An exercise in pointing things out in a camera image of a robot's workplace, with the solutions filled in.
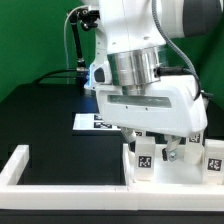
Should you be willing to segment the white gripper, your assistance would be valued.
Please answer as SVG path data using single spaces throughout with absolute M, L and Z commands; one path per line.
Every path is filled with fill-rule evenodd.
M 104 83 L 106 72 L 102 67 L 93 74 L 102 119 L 122 127 L 121 132 L 129 143 L 136 140 L 134 130 L 165 134 L 164 161 L 178 158 L 181 137 L 193 136 L 207 126 L 203 98 L 202 95 L 195 98 L 198 87 L 192 75 L 162 76 L 146 85 L 144 95 L 127 96 L 120 87 Z

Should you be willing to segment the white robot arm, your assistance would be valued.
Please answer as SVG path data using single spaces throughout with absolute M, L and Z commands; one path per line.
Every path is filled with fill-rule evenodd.
M 99 112 L 132 142 L 136 130 L 167 137 L 163 158 L 207 126 L 195 67 L 172 42 L 208 33 L 223 0 L 82 0 L 97 13 L 102 51 L 95 58 Z

